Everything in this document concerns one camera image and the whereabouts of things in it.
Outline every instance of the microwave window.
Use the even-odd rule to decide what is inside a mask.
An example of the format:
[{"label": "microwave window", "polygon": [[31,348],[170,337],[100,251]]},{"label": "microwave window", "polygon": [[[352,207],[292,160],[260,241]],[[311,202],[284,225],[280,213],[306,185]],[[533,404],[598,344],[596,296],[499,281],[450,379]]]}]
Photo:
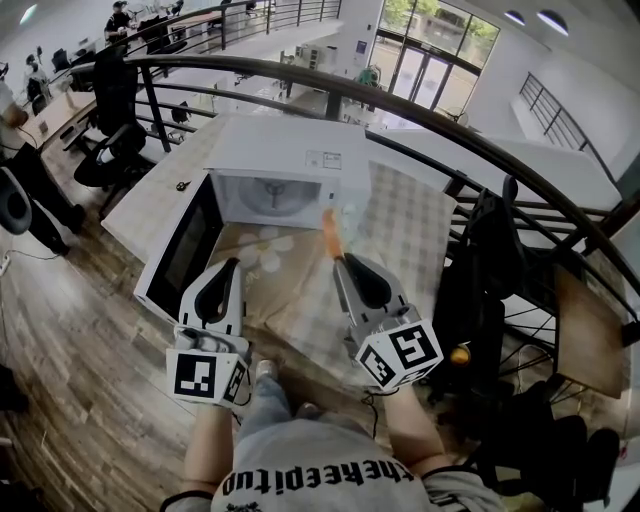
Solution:
[{"label": "microwave window", "polygon": [[206,231],[206,217],[202,208],[198,206],[191,218],[191,222],[178,242],[173,258],[171,258],[171,263],[169,263],[165,273],[166,280],[177,291],[183,291],[185,277]]}]

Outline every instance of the ceiling light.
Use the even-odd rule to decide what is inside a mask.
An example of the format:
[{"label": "ceiling light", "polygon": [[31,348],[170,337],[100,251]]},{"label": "ceiling light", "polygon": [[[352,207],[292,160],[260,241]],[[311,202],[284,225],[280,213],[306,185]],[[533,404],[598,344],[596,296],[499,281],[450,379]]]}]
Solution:
[{"label": "ceiling light", "polygon": [[31,15],[35,12],[36,7],[38,7],[38,4],[33,4],[31,7],[29,7],[26,11],[24,11],[24,14],[22,15],[22,19],[20,20],[20,25],[22,25],[24,22],[26,22],[29,18],[31,18]]},{"label": "ceiling light", "polygon": [[568,36],[569,29],[567,28],[567,22],[564,21],[562,16],[560,16],[555,11],[544,10],[538,13],[538,18],[544,21],[547,25],[549,25],[552,29],[557,30],[561,34]]},{"label": "ceiling light", "polygon": [[511,21],[515,21],[518,25],[522,25],[524,27],[524,18],[518,11],[507,11],[504,15]]}]

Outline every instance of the black metal railing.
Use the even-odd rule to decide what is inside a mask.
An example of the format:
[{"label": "black metal railing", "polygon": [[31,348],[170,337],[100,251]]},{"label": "black metal railing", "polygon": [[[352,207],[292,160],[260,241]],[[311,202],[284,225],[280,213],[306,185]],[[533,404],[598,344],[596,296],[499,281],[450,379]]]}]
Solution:
[{"label": "black metal railing", "polygon": [[[520,183],[528,187],[531,191],[536,193],[542,198],[544,202],[541,203],[526,203],[519,202],[513,206],[513,214],[517,219],[517,228],[533,230],[540,233],[554,246],[551,250],[540,252],[539,250],[526,248],[527,259],[534,262],[532,268],[536,271],[543,269],[551,269],[552,265],[561,262],[561,264],[567,264],[570,262],[572,268],[579,268],[584,276],[591,275],[596,281],[598,281],[613,297],[615,301],[620,303],[622,307],[627,311],[628,317],[631,318],[631,322],[628,324],[629,328],[625,329],[625,332],[636,332],[638,315],[633,308],[627,303],[625,297],[622,296],[620,291],[612,286],[600,273],[586,260],[586,258],[572,250],[573,245],[577,240],[586,239],[593,247],[601,250],[602,254],[606,256],[613,266],[619,271],[621,276],[627,280],[630,287],[637,293],[640,293],[640,279],[631,269],[629,264],[625,261],[619,251],[611,243],[611,241],[603,234],[603,232],[594,224],[589,216],[595,216],[601,218],[606,215],[606,212],[593,209],[582,209],[573,204],[562,192],[556,189],[552,184],[538,175],[535,171],[529,168],[527,165],[504,151],[503,149],[489,143],[484,138],[474,133],[473,131],[456,124],[444,116],[431,112],[423,107],[420,107],[407,100],[386,93],[379,89],[374,89],[355,81],[347,80],[335,75],[329,75],[326,73],[320,73],[312,71],[306,68],[292,66],[288,64],[281,64],[271,61],[262,61],[256,59],[247,59],[240,57],[225,57],[225,56],[203,56],[203,55],[162,55],[162,56],[146,56],[146,57],[132,57],[127,59],[127,64],[135,66],[141,70],[143,77],[143,83],[141,88],[146,90],[147,99],[140,100],[138,103],[148,106],[152,112],[152,117],[138,116],[138,118],[146,124],[152,124],[156,130],[154,133],[150,133],[151,136],[158,138],[162,141],[166,151],[171,151],[171,145],[179,144],[179,141],[171,140],[167,137],[165,126],[179,129],[184,128],[182,125],[177,125],[169,121],[165,121],[162,118],[160,109],[175,108],[176,105],[160,103],[156,99],[156,89],[174,89],[186,92],[193,92],[194,94],[206,94],[213,97],[227,97],[238,101],[246,101],[257,105],[262,105],[270,108],[275,108],[283,111],[286,114],[298,115],[309,118],[323,117],[329,120],[338,120],[339,105],[342,98],[349,98],[356,102],[362,102],[369,106],[375,107],[380,110],[392,113],[396,116],[407,119],[414,122],[428,130],[431,130],[438,135],[455,142],[461,148],[468,150],[475,155],[483,158],[489,163],[493,164],[498,169],[502,170],[506,174],[514,176]],[[241,94],[233,91],[223,91],[208,87],[196,86],[196,85],[181,85],[181,84],[168,84],[162,81],[154,82],[151,79],[151,69],[164,69],[164,68],[197,68],[197,69],[212,69],[219,71],[233,72],[238,75],[251,75],[261,76],[267,78],[273,78],[281,80],[287,83],[299,84],[307,87],[311,87],[318,90],[323,90],[328,93],[327,107],[323,115],[319,115],[317,112],[307,111],[286,103],[273,101],[267,98],[261,98],[251,96],[247,94]],[[91,73],[93,65],[84,65],[73,69],[74,74]],[[443,173],[450,178],[449,186],[444,190],[445,193],[457,197],[457,195],[463,189],[473,191],[473,193],[479,193],[486,187],[482,184],[470,179],[462,172],[452,169],[433,158],[424,155],[414,149],[404,146],[398,142],[395,142],[379,133],[366,132],[367,139],[380,144],[388,149],[396,151],[404,156],[412,158],[431,169]],[[469,204],[475,199],[473,197],[458,198],[461,205]],[[554,210],[562,216],[562,218],[571,225],[575,226],[571,230],[571,234],[565,237],[563,240],[560,236],[554,233],[547,226],[543,225],[541,221],[545,220],[541,218],[544,214],[530,214],[525,209],[535,208],[537,211],[544,211],[545,209]],[[456,214],[462,216],[464,219],[470,217],[470,209],[458,206]],[[569,230],[562,230],[561,235],[566,235]],[[450,239],[454,242],[460,239],[460,234],[455,229],[450,231]],[[551,282],[538,282],[535,287],[537,290],[541,290],[540,293],[527,293],[527,296],[520,294],[526,300],[530,301],[536,307],[547,311],[550,314],[555,313],[555,299],[553,297],[553,283]],[[626,340],[627,343],[631,343],[636,340]]]},{"label": "black metal railing", "polygon": [[116,45],[129,46],[128,56],[210,53],[257,34],[337,19],[341,6],[342,0],[234,2],[167,18]]},{"label": "black metal railing", "polygon": [[556,146],[584,151],[596,161],[607,175],[607,178],[609,178],[609,181],[617,187],[609,167],[607,167],[600,153],[596,151],[596,148],[582,131],[582,128],[578,126],[575,119],[555,96],[531,73],[529,73],[520,89],[520,95],[542,126],[544,136],[550,142]]}]

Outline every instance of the wooden floor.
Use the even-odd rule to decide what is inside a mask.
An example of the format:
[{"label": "wooden floor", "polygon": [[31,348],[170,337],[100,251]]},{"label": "wooden floor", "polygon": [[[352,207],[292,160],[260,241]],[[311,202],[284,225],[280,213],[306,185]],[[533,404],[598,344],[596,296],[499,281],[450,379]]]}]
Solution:
[{"label": "wooden floor", "polygon": [[[7,335],[2,361],[30,400],[27,413],[0,415],[2,435],[15,444],[11,469],[16,479],[44,490],[51,511],[158,510],[178,490],[194,411],[164,393],[171,329],[133,298],[141,263],[100,227],[96,212],[105,194],[73,181],[80,156],[54,146],[45,157],[61,188],[89,215],[78,237],[64,231],[73,245],[66,259],[12,254],[0,281]],[[29,234],[2,234],[0,249],[9,248],[50,255]],[[360,403],[361,391],[342,389],[282,341],[247,334],[258,357],[285,364],[285,387],[295,390],[297,401],[344,412],[371,430],[373,416]],[[531,352],[523,361],[536,356]],[[548,365],[522,372],[524,388],[549,372]],[[429,412],[450,406],[444,401]],[[567,400],[554,409],[565,415],[579,407],[591,426],[624,432],[624,400],[585,393],[580,402]],[[382,419],[378,432],[385,444]],[[442,433],[456,454],[473,447],[453,429],[443,427]]]}]

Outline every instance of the glass door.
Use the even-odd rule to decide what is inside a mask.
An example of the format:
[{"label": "glass door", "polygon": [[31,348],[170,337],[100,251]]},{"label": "glass door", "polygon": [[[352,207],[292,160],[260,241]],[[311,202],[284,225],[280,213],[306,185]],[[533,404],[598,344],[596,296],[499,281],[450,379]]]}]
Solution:
[{"label": "glass door", "polygon": [[444,81],[449,74],[451,64],[431,55],[425,56],[425,69],[422,79],[416,87],[414,101],[429,110],[433,110],[435,102],[440,96],[439,91],[444,86]]},{"label": "glass door", "polygon": [[405,48],[402,54],[400,69],[398,70],[398,75],[393,85],[393,94],[405,100],[410,100],[413,97],[416,80],[422,70],[423,59],[423,52],[413,50],[412,48]]}]

